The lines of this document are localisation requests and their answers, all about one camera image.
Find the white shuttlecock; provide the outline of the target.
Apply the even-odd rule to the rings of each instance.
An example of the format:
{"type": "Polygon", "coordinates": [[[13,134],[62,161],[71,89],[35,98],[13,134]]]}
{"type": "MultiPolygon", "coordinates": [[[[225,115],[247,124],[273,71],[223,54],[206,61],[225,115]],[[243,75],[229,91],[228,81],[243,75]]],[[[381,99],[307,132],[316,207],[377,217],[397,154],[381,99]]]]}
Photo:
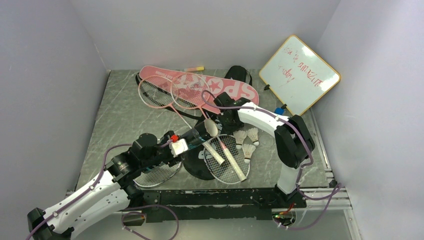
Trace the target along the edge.
{"type": "Polygon", "coordinates": [[[235,138],[236,148],[240,150],[243,147],[244,140],[247,137],[247,132],[244,130],[237,130],[233,132],[233,136],[235,138]]]}
{"type": "Polygon", "coordinates": [[[247,130],[247,136],[252,141],[254,146],[259,146],[259,137],[258,137],[259,129],[256,127],[252,127],[249,130],[247,130]]]}
{"type": "Polygon", "coordinates": [[[256,146],[253,144],[243,144],[242,146],[243,155],[244,155],[244,162],[246,164],[249,164],[251,161],[251,157],[253,155],[253,152],[256,150],[256,146]]]}

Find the black shuttlecock tube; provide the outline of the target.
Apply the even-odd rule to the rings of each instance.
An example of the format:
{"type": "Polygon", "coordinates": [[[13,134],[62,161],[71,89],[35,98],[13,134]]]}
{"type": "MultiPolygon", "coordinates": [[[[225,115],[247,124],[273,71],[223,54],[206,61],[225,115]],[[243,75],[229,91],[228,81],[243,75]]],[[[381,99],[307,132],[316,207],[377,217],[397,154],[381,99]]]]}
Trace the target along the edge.
{"type": "MultiPolygon", "coordinates": [[[[213,122],[212,125],[206,126],[206,122],[205,120],[203,120],[202,122],[198,123],[191,129],[189,129],[187,132],[183,134],[175,134],[175,135],[180,136],[186,140],[188,145],[188,151],[189,151],[202,145],[204,141],[208,141],[212,139],[213,138],[212,131],[214,130],[214,127],[217,127],[215,122],[213,122]]],[[[142,148],[153,146],[160,143],[158,142],[158,139],[156,138],[156,136],[151,133],[143,133],[142,135],[140,135],[140,139],[141,139],[142,148]]],[[[162,146],[165,147],[169,145],[171,142],[172,141],[169,140],[167,143],[165,143],[162,146]]],[[[141,165],[142,173],[147,173],[154,169],[154,168],[153,169],[146,168],[146,151],[145,150],[143,151],[143,156],[142,156],[140,165],[141,165]]]]}

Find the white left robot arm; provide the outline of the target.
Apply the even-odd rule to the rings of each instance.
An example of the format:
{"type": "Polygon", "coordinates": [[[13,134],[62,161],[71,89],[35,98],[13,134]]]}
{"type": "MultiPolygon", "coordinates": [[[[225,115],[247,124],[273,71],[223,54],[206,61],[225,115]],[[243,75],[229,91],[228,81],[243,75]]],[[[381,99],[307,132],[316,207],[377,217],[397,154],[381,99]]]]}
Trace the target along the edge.
{"type": "Polygon", "coordinates": [[[180,162],[186,152],[186,139],[167,132],[160,142],[155,135],[143,133],[126,150],[103,160],[99,173],[83,187],[47,209],[34,208],[27,214],[28,240],[74,240],[84,230],[105,217],[143,203],[143,191],[134,180],[142,173],[162,165],[180,162]]]}

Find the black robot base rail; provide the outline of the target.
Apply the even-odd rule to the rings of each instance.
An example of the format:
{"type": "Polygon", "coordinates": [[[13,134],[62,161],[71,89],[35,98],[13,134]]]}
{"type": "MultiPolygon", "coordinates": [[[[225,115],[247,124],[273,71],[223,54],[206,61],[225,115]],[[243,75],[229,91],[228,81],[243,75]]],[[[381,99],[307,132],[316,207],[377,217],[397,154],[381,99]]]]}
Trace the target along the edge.
{"type": "Polygon", "coordinates": [[[205,190],[142,190],[130,200],[129,208],[144,210],[148,223],[171,221],[175,212],[179,220],[242,219],[270,220],[273,214],[288,209],[306,208],[307,203],[296,191],[286,195],[276,186],[205,190]]]}

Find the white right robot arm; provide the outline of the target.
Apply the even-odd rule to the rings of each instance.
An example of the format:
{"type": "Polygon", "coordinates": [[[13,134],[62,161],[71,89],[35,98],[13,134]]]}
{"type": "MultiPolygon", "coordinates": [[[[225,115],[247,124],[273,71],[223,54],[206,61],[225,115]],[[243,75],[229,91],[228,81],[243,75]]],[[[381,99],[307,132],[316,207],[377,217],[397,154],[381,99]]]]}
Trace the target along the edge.
{"type": "Polygon", "coordinates": [[[282,162],[280,176],[277,181],[275,202],[280,207],[288,207],[294,201],[294,194],[312,201],[327,200],[330,202],[338,194],[341,186],[337,184],[328,195],[313,197],[300,189],[303,169],[314,163],[312,150],[315,142],[302,117],[293,115],[286,117],[275,114],[245,98],[234,100],[227,93],[213,97],[213,103],[203,100],[205,104],[219,109],[225,119],[237,124],[249,124],[268,133],[275,139],[278,157],[282,162]]]}

